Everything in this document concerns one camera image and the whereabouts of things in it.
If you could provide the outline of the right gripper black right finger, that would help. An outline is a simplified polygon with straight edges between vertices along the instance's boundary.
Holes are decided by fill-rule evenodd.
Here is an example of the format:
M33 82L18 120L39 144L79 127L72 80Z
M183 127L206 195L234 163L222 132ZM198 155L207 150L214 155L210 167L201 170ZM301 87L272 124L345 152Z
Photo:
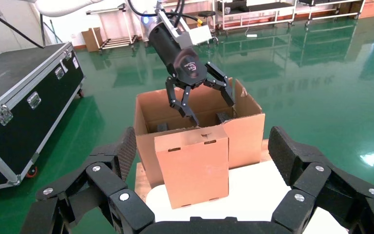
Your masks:
M279 126L270 130L268 151L290 191L271 220L302 233L317 208L351 234L374 234L374 185L338 168L316 147L299 143Z

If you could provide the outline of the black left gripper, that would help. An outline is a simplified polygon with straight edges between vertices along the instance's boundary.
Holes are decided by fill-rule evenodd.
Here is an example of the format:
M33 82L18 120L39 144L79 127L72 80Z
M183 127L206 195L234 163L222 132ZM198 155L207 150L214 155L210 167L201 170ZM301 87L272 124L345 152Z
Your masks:
M194 126L199 126L199 120L188 105L191 90L201 83L218 90L229 107L234 102L232 87L228 77L212 62L205 65L192 47L182 49L171 36L163 23L156 25L149 34L149 42L165 65L169 77L166 79L166 92L169 106L177 110L182 117L188 118ZM176 98L174 87L183 89L182 100Z

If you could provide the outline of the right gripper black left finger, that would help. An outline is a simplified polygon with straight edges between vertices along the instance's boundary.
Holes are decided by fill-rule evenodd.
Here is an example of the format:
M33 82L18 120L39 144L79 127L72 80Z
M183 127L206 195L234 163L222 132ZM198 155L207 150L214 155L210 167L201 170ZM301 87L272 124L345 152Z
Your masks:
M142 233L155 216L125 182L136 150L133 127L117 142L94 148L78 168L36 192L21 233L69 234L94 209L118 234Z

